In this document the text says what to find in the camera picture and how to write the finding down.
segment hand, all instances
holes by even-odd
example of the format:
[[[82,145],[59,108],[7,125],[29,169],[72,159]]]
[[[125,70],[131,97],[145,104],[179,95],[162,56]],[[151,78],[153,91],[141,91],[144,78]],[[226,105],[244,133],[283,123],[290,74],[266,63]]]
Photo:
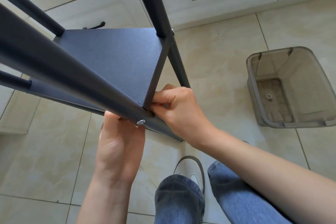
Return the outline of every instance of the hand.
[[[145,145],[145,128],[106,111],[101,127],[94,178],[131,187]]]
[[[200,109],[193,91],[186,87],[167,84],[162,91],[154,94],[151,110],[175,134],[197,149],[209,130],[214,129]]]

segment jeans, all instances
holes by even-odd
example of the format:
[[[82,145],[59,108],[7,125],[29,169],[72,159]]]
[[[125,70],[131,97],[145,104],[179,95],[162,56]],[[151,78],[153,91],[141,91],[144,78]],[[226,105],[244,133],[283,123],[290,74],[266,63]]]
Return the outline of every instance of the jeans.
[[[212,193],[232,224],[292,223],[222,163],[215,161],[208,175]],[[155,193],[154,224],[201,224],[204,207],[204,195],[194,181],[170,175]]]

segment screw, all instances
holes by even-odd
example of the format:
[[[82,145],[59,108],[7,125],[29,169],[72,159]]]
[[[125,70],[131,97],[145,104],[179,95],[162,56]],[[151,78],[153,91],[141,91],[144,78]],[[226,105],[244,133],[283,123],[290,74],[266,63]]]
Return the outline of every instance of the screw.
[[[143,125],[143,124],[145,124],[145,120],[139,120],[137,123],[136,123],[136,125],[137,126],[140,126],[140,125]]]

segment white shoe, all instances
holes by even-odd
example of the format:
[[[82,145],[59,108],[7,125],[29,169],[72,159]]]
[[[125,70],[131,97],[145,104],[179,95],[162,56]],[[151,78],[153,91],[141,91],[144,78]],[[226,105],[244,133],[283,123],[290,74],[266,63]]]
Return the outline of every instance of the white shoe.
[[[204,172],[201,162],[194,156],[184,156],[175,167],[174,175],[183,175],[194,181],[204,193]]]

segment gray plastic container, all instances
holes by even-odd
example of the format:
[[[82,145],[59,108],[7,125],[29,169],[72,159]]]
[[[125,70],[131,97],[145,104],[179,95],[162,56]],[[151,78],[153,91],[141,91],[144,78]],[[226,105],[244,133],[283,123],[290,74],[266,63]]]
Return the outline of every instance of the gray plastic container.
[[[336,125],[336,95],[314,53],[305,47],[252,54],[248,89],[258,125],[317,128]]]

